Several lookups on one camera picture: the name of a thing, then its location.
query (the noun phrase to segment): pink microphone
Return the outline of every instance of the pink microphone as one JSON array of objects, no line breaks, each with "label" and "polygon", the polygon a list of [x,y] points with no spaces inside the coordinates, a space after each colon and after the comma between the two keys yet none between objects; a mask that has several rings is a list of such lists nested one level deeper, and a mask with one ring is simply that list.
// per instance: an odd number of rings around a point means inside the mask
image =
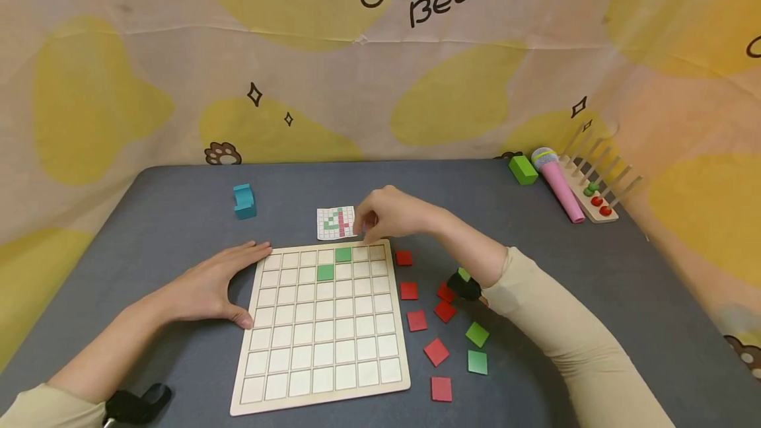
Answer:
[{"label": "pink microphone", "polygon": [[569,184],[565,181],[565,177],[563,177],[563,171],[560,170],[558,155],[555,154],[555,151],[549,147],[540,147],[531,154],[531,162],[534,163],[537,171],[550,184],[563,209],[569,214],[571,222],[583,222],[586,217],[584,212],[581,211],[581,207],[579,207],[579,202],[576,202],[576,197],[574,197]]}]

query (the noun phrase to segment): gray table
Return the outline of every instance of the gray table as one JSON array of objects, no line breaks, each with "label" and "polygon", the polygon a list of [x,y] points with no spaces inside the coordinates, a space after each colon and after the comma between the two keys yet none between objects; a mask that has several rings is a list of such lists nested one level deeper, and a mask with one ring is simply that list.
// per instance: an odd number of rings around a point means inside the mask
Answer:
[{"label": "gray table", "polygon": [[[258,216],[237,221],[232,188],[251,183]],[[616,335],[677,427],[750,427],[761,386],[625,212],[609,225],[572,225],[544,183],[521,187],[505,161],[364,162],[150,168],[104,228],[0,377],[0,411],[49,378],[120,309],[216,251],[248,239],[315,244],[315,209],[359,203],[384,184],[449,208],[502,243],[519,247]],[[402,281],[419,283],[429,329],[406,334],[407,392],[231,418],[242,333],[233,324],[176,324],[156,340],[124,386],[175,389],[161,427],[574,427],[562,379],[510,322],[479,303],[456,302],[444,325],[436,289],[456,268],[427,236],[392,239],[412,251]],[[247,307],[254,271],[231,284]],[[491,332],[489,376],[466,370],[471,320]],[[451,356],[439,368],[422,347],[439,336]],[[454,402],[431,402],[430,377],[452,378]]]}]

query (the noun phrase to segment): wooden grid board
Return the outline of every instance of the wooden grid board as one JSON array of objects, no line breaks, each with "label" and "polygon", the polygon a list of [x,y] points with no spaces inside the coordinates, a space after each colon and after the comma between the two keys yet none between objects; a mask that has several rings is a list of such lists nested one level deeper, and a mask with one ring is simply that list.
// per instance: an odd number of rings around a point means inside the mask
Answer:
[{"label": "wooden grid board", "polygon": [[232,416],[410,388],[388,240],[275,249],[249,312]]}]

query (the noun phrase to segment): beige sleeve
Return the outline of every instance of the beige sleeve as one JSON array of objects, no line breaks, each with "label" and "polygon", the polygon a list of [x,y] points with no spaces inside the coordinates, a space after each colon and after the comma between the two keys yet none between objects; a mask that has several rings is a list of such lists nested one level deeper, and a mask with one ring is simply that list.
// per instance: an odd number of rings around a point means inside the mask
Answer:
[{"label": "beige sleeve", "polygon": [[674,427],[614,335],[517,248],[482,296],[555,363],[582,427]]},{"label": "beige sleeve", "polygon": [[85,402],[47,384],[21,392],[0,428],[101,428],[106,404]]}]

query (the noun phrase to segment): green tile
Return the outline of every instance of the green tile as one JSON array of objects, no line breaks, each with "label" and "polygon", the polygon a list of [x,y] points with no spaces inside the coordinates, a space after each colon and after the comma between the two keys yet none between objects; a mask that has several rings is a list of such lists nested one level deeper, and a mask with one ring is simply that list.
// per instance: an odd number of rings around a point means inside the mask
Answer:
[{"label": "green tile", "polygon": [[470,281],[470,273],[468,273],[467,271],[465,271],[465,268],[457,268],[457,273],[459,273],[459,274],[460,274],[460,277],[461,277],[461,278],[462,278],[462,280],[463,280],[463,281],[465,281],[466,283],[467,283],[468,281]]},{"label": "green tile", "polygon": [[334,265],[320,264],[317,267],[317,281],[331,281],[334,278]]},{"label": "green tile", "polygon": [[336,263],[351,261],[351,248],[336,248]]},{"label": "green tile", "polygon": [[480,373],[482,376],[489,374],[485,353],[468,350],[468,372]]},{"label": "green tile", "polygon": [[486,332],[486,329],[482,328],[481,324],[474,322],[465,333],[465,337],[469,338],[472,343],[475,343],[481,348],[484,346],[486,339],[489,338],[489,332]]}]

